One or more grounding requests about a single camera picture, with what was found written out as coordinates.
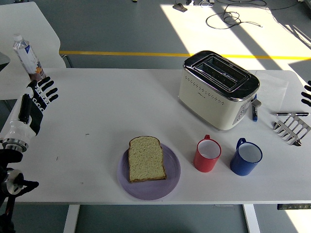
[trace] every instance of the black robotic glove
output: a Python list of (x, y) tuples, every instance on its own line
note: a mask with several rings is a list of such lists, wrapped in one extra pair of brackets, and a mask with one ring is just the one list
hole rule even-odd
[(44, 110), (53, 100), (58, 98), (58, 94), (55, 94), (57, 88), (53, 88), (52, 90), (48, 89), (52, 87), (53, 84), (54, 81), (52, 81), (50, 77), (46, 77), (39, 82), (33, 80), (27, 86), (31, 88), (32, 93), (30, 95), (24, 94), (22, 97), (18, 118), (20, 121), (28, 124), (29, 117), (31, 117), (30, 128), (36, 135), (40, 130)]
[[(311, 91), (311, 81), (308, 81), (308, 85), (305, 85), (305, 89), (307, 91)], [(301, 92), (301, 95), (303, 97), (306, 97), (308, 98), (309, 100), (306, 100), (306, 99), (302, 99), (301, 102), (305, 103), (306, 105), (310, 106), (311, 107), (311, 95), (306, 93), (306, 92)]]

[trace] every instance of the white desk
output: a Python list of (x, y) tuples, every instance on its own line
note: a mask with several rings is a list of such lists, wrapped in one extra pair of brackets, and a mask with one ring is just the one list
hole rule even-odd
[[(59, 98), (45, 111), (41, 130), (22, 162), (11, 164), (38, 188), (18, 202), (78, 204), (248, 204), (311, 203), (311, 134), (302, 146), (287, 145), (273, 130), (281, 117), (259, 108), (229, 131), (218, 131), (178, 100), (181, 70), (46, 69)], [(258, 71), (287, 80), (282, 110), (309, 111), (300, 102), (303, 86), (291, 71)], [(310, 117), (303, 118), (311, 125)], [(1, 131), (4, 136), (8, 122)], [(217, 140), (222, 155), (210, 173), (192, 160), (205, 134)], [(117, 180), (117, 166), (128, 142), (140, 135), (157, 137), (181, 164), (175, 190), (158, 201), (128, 195)], [(259, 145), (263, 160), (245, 177), (229, 163), (240, 137)]]

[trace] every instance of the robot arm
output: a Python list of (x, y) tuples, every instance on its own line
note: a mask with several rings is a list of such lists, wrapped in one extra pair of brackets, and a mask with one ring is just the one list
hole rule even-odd
[(19, 163), (31, 139), (39, 133), (43, 112), (58, 95), (50, 77), (32, 81), (15, 103), (10, 119), (11, 128), (3, 139), (0, 149), (0, 207), (8, 198), (6, 210), (0, 216), (0, 233), (14, 233), (11, 222), (15, 198), (38, 187), (38, 182), (24, 180), (20, 170), (8, 168), (9, 163)]

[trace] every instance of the metal toast rack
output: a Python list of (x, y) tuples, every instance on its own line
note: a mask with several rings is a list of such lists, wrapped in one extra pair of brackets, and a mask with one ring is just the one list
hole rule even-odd
[(273, 130), (289, 145), (301, 146), (300, 140), (310, 131), (310, 126), (295, 114), (290, 114), (286, 121), (274, 123)]

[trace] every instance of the yellow floor line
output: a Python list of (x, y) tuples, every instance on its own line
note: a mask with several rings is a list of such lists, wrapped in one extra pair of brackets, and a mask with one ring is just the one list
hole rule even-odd
[[(105, 52), (105, 51), (59, 51), (59, 54), (76, 55), (112, 55), (112, 56), (155, 56), (155, 57), (190, 57), (193, 53), (166, 53), (166, 52)], [(268, 56), (268, 55), (238, 55), (222, 54), (226, 58), (272, 59), (272, 60), (311, 60), (311, 57), (302, 56)]]

